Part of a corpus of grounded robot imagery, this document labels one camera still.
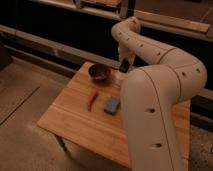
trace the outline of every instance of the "concrete floor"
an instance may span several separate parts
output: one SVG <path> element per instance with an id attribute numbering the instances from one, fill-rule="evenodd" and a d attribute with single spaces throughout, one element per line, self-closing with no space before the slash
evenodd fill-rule
<path id="1" fill-rule="evenodd" d="M 1 72 L 9 73 L 8 77 L 15 74 L 39 88 L 0 126 L 0 171 L 129 170 L 67 141 L 72 156 L 65 154 L 52 134 L 37 127 L 36 122 L 69 78 L 19 60 Z M 190 170 L 213 170 L 212 138 L 211 132 L 191 127 Z"/>
<path id="2" fill-rule="evenodd" d="M 161 0 L 160 3 L 158 0 L 136 0 L 135 8 L 155 14 L 213 24 L 212 0 L 202 0 L 201 2 Z"/>

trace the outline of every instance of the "black cabinet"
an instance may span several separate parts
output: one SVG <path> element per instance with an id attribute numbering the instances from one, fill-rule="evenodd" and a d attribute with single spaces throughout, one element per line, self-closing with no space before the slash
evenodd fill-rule
<path id="1" fill-rule="evenodd" d="M 0 24 L 15 28 L 17 17 L 17 0 L 0 1 Z"/>
<path id="2" fill-rule="evenodd" d="M 18 29 L 78 49 L 117 59 L 114 20 L 32 1 L 19 1 Z"/>

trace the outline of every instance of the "shelf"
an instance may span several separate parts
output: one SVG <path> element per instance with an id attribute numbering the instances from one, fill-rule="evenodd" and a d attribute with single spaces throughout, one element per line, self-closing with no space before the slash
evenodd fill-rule
<path id="1" fill-rule="evenodd" d="M 97 9 L 97 8 L 91 8 L 91 7 L 83 7 L 81 9 L 76 8 L 75 4 L 72 2 L 72 0 L 31 0 L 36 3 L 42 3 L 42 4 L 47 4 L 47 5 L 52 5 L 76 12 L 82 12 L 90 15 L 95 15 L 99 17 L 104 17 L 112 20 L 117 20 L 120 21 L 121 18 L 117 12 L 111 12 L 111 11 L 106 11 L 102 9 Z"/>

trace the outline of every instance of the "gray floor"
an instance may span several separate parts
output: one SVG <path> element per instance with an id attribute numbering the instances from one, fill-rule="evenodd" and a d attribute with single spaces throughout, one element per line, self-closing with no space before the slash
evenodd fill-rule
<path id="1" fill-rule="evenodd" d="M 128 171 L 69 142 L 72 156 L 65 154 L 52 134 L 37 127 L 36 122 L 69 81 L 67 77 L 19 60 L 0 73 L 0 80 L 15 83 L 20 78 L 38 87 L 0 126 L 0 171 Z M 190 170 L 213 170 L 212 138 L 212 133 L 191 127 Z"/>

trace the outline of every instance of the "gray sponge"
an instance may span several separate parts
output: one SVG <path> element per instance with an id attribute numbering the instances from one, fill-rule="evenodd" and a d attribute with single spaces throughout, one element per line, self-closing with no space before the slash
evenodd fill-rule
<path id="1" fill-rule="evenodd" d="M 110 115 L 115 115 L 118 107 L 120 105 L 120 100 L 117 97 L 111 96 L 104 107 L 104 112 L 110 114 Z"/>

